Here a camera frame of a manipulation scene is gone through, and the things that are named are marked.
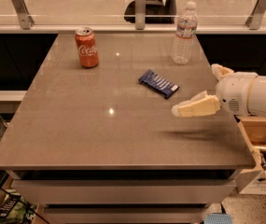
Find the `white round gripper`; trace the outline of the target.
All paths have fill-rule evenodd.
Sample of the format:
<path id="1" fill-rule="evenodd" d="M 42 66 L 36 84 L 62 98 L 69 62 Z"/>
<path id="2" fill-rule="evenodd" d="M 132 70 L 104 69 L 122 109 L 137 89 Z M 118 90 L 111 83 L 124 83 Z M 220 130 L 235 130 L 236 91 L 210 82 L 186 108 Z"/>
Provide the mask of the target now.
<path id="1" fill-rule="evenodd" d="M 258 76 L 253 72 L 236 72 L 218 63 L 211 65 L 212 73 L 219 82 L 216 95 L 202 91 L 190 100 L 172 107 L 172 114 L 179 118 L 214 115 L 220 108 L 233 115 L 246 116 L 248 98 L 253 80 Z"/>

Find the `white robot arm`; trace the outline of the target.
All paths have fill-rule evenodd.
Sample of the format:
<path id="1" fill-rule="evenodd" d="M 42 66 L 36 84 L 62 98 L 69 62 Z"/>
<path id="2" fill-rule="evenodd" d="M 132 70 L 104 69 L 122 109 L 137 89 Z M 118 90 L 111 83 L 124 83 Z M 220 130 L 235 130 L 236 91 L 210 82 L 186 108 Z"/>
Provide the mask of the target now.
<path id="1" fill-rule="evenodd" d="M 214 63 L 212 73 L 217 79 L 216 93 L 202 91 L 190 100 L 172 107 L 179 118 L 214 115 L 220 109 L 236 116 L 266 118 L 266 76 L 255 72 L 234 72 Z"/>

